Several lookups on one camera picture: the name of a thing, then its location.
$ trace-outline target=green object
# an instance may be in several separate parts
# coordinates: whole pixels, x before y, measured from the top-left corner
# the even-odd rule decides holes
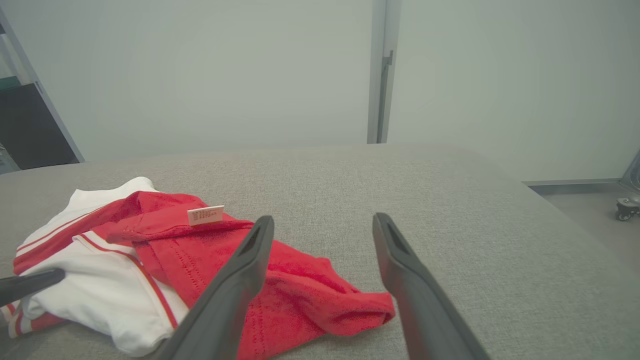
[[[0,91],[17,88],[18,86],[20,86],[20,80],[18,80],[17,76],[0,79]]]

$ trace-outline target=white care label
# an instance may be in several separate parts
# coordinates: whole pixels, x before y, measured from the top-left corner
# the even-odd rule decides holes
[[[208,208],[200,208],[187,210],[189,217],[189,225],[208,224],[210,222],[222,221],[222,213],[225,212],[225,206],[209,206]]]

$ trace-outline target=red stripe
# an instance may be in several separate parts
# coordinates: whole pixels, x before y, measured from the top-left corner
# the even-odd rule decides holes
[[[164,295],[160,291],[160,288],[158,288],[158,285],[151,278],[151,276],[147,273],[145,268],[142,267],[142,264],[138,261],[138,259],[136,259],[133,256],[131,256],[131,255],[125,253],[125,252],[122,252],[122,251],[109,250],[109,249],[105,249],[103,247],[100,247],[100,246],[96,245],[93,241],[89,240],[89,238],[87,238],[84,234],[80,234],[80,236],[82,236],[88,243],[93,245],[98,250],[105,251],[105,252],[116,252],[117,254],[124,255],[127,258],[129,258],[129,260],[133,261],[133,263],[136,264],[136,266],[138,267],[140,272],[142,272],[142,274],[145,276],[145,278],[147,278],[147,281],[149,282],[149,285],[151,285],[151,287],[156,292],[156,295],[158,296],[158,299],[160,300],[160,303],[162,303],[162,307],[164,308],[164,311],[166,312],[166,315],[169,318],[169,322],[171,322],[171,326],[174,329],[176,327],[178,327],[178,322],[175,320],[175,317],[173,315],[173,311],[171,310],[171,307],[169,306],[169,303],[167,303],[166,299],[164,298]]]
[[[22,329],[20,323],[22,322],[22,311],[18,313],[18,319],[15,320],[15,333],[16,335],[22,335]]]
[[[69,220],[68,222],[65,222],[64,224],[62,224],[62,225],[58,226],[57,228],[53,229],[52,231],[50,231],[50,232],[49,232],[48,234],[46,234],[45,236],[43,236],[43,237],[41,237],[41,238],[39,238],[39,239],[37,239],[37,240],[33,240],[32,242],[30,242],[30,243],[28,243],[28,244],[24,244],[23,246],[19,247],[17,251],[20,251],[20,250],[24,249],[25,247],[27,247],[27,246],[29,246],[29,245],[31,245],[31,244],[34,244],[34,243],[36,243],[36,242],[38,242],[38,241],[40,241],[40,240],[42,240],[42,239],[46,238],[47,236],[49,236],[49,235],[51,235],[51,234],[55,233],[55,232],[56,232],[58,229],[60,229],[61,227],[65,227],[65,226],[67,226],[67,225],[71,224],[72,222],[74,222],[74,221],[78,220],[79,218],[81,218],[81,217],[83,217],[83,216],[86,216],[86,215],[89,215],[89,214],[90,214],[90,213],[82,214],[82,215],[80,215],[79,217],[77,217],[77,218],[75,218],[75,219],[73,219],[73,220]]]

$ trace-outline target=white fabric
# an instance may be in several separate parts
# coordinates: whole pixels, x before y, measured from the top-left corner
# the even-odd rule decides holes
[[[139,190],[155,191],[145,177],[137,177],[113,190],[76,190],[67,208],[25,243],[46,235],[70,219]],[[161,340],[171,336],[173,327],[156,291],[136,265],[136,259],[126,256],[135,257],[134,249],[108,244],[93,231],[83,235],[89,241],[83,236],[75,236],[69,246],[24,272],[23,275],[27,275],[50,268],[66,271],[66,277],[60,283],[22,300],[24,317],[35,319],[48,312],[111,335],[116,347],[130,356],[150,353]],[[180,322],[188,312],[186,305],[175,290],[155,279],[152,281],[160,288],[176,321]],[[22,331],[28,331],[29,326],[27,321]]]

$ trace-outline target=white wall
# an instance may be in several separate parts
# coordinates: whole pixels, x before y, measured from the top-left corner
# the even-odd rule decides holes
[[[388,142],[521,181],[621,177],[640,149],[640,2],[403,0]]]
[[[88,161],[366,143],[371,0],[0,0]]]

